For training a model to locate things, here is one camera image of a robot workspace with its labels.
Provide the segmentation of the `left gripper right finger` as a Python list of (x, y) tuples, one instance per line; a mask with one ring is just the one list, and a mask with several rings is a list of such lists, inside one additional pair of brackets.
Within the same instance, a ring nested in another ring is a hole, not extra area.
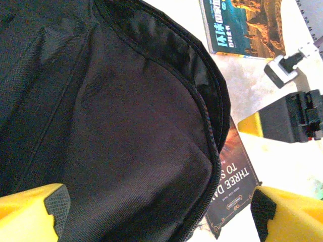
[(322, 200), (256, 187), (251, 213), (260, 241), (322, 241)]

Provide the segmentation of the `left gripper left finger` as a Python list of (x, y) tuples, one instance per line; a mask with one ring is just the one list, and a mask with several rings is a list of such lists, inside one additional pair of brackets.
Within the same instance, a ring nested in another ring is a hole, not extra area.
[(58, 241), (70, 204), (64, 184), (1, 197), (1, 241)]

